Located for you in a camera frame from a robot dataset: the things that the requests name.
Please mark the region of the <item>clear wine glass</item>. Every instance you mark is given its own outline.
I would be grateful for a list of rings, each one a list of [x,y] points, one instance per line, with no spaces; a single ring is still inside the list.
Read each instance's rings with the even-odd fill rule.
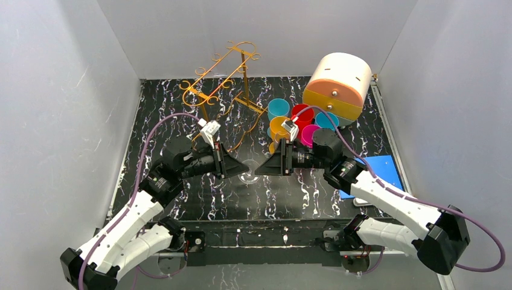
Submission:
[[[259,167],[259,163],[253,159],[244,160],[242,163],[248,166],[249,170],[245,173],[239,174],[238,178],[246,185],[255,184],[261,178],[260,175],[255,174],[255,170]]]

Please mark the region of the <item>magenta wine glass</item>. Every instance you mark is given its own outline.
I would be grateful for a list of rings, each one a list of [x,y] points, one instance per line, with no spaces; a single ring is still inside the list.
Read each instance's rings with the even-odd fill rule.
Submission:
[[[306,147],[308,148],[312,148],[313,147],[313,135],[315,133],[315,131],[317,131],[318,129],[320,129],[321,127],[319,127],[318,125],[316,124],[309,124],[309,125],[306,125],[302,131],[301,131],[301,138],[300,138],[300,142],[305,145]]]

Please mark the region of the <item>yellow wine glass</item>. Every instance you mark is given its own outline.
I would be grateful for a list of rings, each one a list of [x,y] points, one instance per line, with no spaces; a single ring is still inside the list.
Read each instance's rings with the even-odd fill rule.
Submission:
[[[272,142],[269,145],[269,153],[273,154],[282,138],[290,140],[290,133],[283,127],[285,121],[289,121],[288,117],[275,117],[270,121],[269,130]]]

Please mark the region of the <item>red wine glass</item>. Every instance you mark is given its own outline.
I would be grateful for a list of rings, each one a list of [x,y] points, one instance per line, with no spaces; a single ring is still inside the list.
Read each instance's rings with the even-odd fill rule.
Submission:
[[[301,112],[304,108],[308,107],[307,104],[301,103],[297,104],[292,108],[292,116],[294,117],[297,113]],[[297,138],[301,138],[302,130],[307,126],[312,124],[313,118],[315,116],[314,109],[307,109],[305,110],[297,119],[295,124],[299,128],[298,136]]]

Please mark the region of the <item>teal blue wine glass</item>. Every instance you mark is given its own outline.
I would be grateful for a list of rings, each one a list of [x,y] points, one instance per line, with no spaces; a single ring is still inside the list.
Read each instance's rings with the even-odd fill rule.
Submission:
[[[319,126],[320,128],[326,128],[335,131],[339,126],[339,119],[331,112],[328,112],[327,115],[333,122],[331,122],[324,113],[318,112],[315,117],[315,125]]]

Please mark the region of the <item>light blue wine glass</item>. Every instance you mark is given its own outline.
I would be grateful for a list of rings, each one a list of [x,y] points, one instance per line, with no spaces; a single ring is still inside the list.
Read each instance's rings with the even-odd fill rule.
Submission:
[[[271,100],[268,104],[267,116],[269,121],[271,121],[275,117],[288,117],[290,113],[290,105],[287,100],[283,98],[275,98]],[[267,134],[270,137],[269,127],[267,129]]]

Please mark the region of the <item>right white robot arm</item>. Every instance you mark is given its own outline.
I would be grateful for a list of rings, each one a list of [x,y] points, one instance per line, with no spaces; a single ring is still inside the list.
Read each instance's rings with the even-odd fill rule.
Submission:
[[[397,187],[374,177],[368,166],[344,154],[344,143],[330,129],[313,134],[311,148],[281,139],[275,152],[256,175],[289,176],[295,169],[322,169],[323,177],[337,190],[361,198],[398,221],[380,222],[357,214],[344,229],[324,241],[354,250],[378,245],[416,256],[437,274],[448,275],[470,243],[460,210],[440,210],[419,204]]]

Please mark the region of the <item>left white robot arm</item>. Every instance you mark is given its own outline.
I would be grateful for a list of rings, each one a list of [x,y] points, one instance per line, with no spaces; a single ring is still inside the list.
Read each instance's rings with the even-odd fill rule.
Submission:
[[[193,148],[185,137],[177,141],[154,162],[134,199],[93,238],[61,254],[65,280],[75,289],[115,289],[127,272],[153,254],[165,249],[186,251],[186,228],[172,217],[160,219],[144,234],[140,230],[182,193],[185,179],[207,173],[225,179],[249,171],[221,142]]]

